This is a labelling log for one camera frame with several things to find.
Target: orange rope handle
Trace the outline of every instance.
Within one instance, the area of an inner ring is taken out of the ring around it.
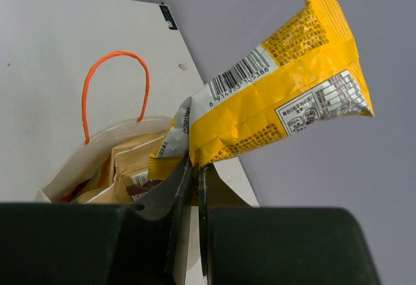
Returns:
[[[144,71],[146,72],[146,91],[144,93],[142,112],[140,114],[140,117],[137,118],[137,122],[140,122],[144,117],[144,112],[146,111],[146,106],[148,104],[149,91],[150,91],[150,72],[149,72],[148,65],[146,64],[145,61],[143,61],[143,59],[140,56],[138,56],[134,53],[128,52],[128,51],[115,51],[115,52],[109,53],[106,56],[103,56],[102,58],[100,58],[91,67],[90,71],[88,72],[88,74],[86,75],[86,78],[85,78],[84,89],[83,89],[83,97],[82,97],[82,101],[81,101],[81,108],[82,108],[82,112],[83,112],[83,127],[84,127],[84,135],[85,135],[85,144],[88,144],[90,142],[90,132],[88,130],[88,122],[87,122],[87,119],[86,119],[86,97],[88,95],[88,88],[90,86],[91,77],[96,72],[98,66],[101,65],[103,62],[105,62],[107,59],[111,59],[113,57],[122,56],[122,55],[127,55],[127,56],[130,56],[130,57],[138,60],[140,62],[140,64],[143,66]]]

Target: barcode number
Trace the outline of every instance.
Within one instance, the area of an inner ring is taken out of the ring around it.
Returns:
[[[265,58],[254,49],[239,61],[232,69],[220,74],[209,82],[209,88],[214,100],[231,94],[243,83],[250,83],[269,71],[270,65]]]

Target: white paper bag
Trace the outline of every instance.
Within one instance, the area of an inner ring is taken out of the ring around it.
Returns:
[[[124,120],[114,124],[90,137],[86,119],[86,98],[90,80],[98,66],[108,59],[117,56],[130,56],[140,62],[146,72],[146,90],[142,112],[137,119]],[[150,72],[146,63],[136,54],[127,51],[112,52],[98,60],[88,72],[82,95],[82,116],[85,142],[57,172],[55,177],[41,189],[35,201],[51,202],[70,192],[76,185],[89,179],[95,170],[102,165],[114,146],[138,135],[164,133],[168,130],[171,119],[164,116],[144,118],[150,91]]]

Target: snack inside bag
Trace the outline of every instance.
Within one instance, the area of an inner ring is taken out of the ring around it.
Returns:
[[[61,202],[130,204],[160,180],[148,182],[149,156],[162,133],[138,135],[114,146],[92,177],[60,199]]]
[[[284,26],[179,107],[149,159],[167,178],[273,143],[316,120],[374,116],[352,32],[336,0],[306,0]]]

